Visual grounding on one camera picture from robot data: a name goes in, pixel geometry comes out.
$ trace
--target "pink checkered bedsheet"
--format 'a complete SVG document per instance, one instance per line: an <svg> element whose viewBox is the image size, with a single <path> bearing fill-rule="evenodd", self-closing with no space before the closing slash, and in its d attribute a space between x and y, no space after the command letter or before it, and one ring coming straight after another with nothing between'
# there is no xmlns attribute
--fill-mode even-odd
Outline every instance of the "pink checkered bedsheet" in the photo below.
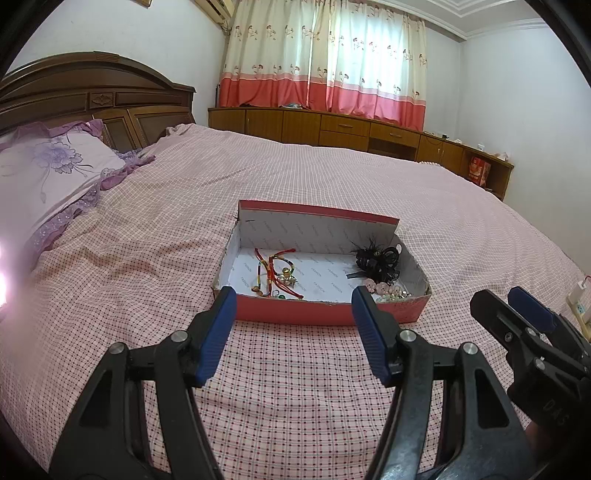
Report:
<svg viewBox="0 0 591 480"><path fill-rule="evenodd" d="M471 318L472 294L489 288L506 298L521 285L571 318L564 297L580 270L507 205L440 166L197 125L177 127L147 151L156 161L75 220L0 323L0 407L45 468L110 344L156 343L209 308L239 199L400 218L398 233L433 289L412 328L439 345L474 341L505 387L511 371ZM147 387L154 462L166 468ZM355 328L247 322L236 322L216 375L196 391L228 479L363 478L391 396L372 376ZM440 412L439 385L424 467L434 460Z"/></svg>

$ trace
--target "red box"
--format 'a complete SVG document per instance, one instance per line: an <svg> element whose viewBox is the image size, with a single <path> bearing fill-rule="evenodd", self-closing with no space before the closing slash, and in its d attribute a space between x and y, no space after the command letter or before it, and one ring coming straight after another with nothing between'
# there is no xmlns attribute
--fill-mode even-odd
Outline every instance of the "red box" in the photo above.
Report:
<svg viewBox="0 0 591 480"><path fill-rule="evenodd" d="M468 172L468 178L476 183L476 185L483 187L486 185L486 179L488 173L491 170L491 164L487 161L482 160L478 157L473 157L470 162L470 171Z"/></svg>
<svg viewBox="0 0 591 480"><path fill-rule="evenodd" d="M354 325L351 294L364 279L348 279L346 274L359 271L353 253L355 244L365 246L374 238L384 248L401 245L397 283L412 294L403 300L377 305L392 313L398 323L416 322L431 296L431 288L425 273L395 234L398 221L351 210L240 200L238 221L213 282L214 294L226 285L236 290L238 320ZM286 299L265 298L251 290L257 285L255 247L264 258L280 250L296 249L294 253L285 254L285 258L295 265L293 275L298 281L292 288L304 296L302 300L290 298L288 294L285 294ZM283 266L277 261L276 270L281 271ZM264 269L261 283L265 287Z"/></svg>

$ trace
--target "floral curtain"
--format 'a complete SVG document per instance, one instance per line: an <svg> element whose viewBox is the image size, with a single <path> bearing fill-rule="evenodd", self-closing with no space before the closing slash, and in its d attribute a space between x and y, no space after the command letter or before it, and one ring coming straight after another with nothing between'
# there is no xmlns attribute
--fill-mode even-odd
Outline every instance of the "floral curtain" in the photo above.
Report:
<svg viewBox="0 0 591 480"><path fill-rule="evenodd" d="M220 105L307 105L313 0L239 0Z"/></svg>
<svg viewBox="0 0 591 480"><path fill-rule="evenodd" d="M294 102L422 130L426 44L422 20L383 5L241 0L220 105Z"/></svg>

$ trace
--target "air conditioner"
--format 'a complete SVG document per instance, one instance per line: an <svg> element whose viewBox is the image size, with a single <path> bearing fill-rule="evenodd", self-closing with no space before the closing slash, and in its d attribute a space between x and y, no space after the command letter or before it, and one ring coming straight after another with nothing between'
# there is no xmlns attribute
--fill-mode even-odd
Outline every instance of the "air conditioner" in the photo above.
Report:
<svg viewBox="0 0 591 480"><path fill-rule="evenodd" d="M209 17L220 25L226 24L234 15L232 0L193 0Z"/></svg>

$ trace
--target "black feather hair clip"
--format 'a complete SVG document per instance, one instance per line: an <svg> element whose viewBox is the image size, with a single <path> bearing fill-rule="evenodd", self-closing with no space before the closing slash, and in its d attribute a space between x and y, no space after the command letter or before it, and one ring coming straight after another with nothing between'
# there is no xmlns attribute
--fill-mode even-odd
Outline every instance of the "black feather hair clip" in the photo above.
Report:
<svg viewBox="0 0 591 480"><path fill-rule="evenodd" d="M398 265L400 252L397 247L382 249L373 238L369 239L367 248L355 245L353 252L357 257L357 266L362 271L350 273L347 278L367 277L376 283L390 283L398 280L400 272L396 270L396 266Z"/></svg>

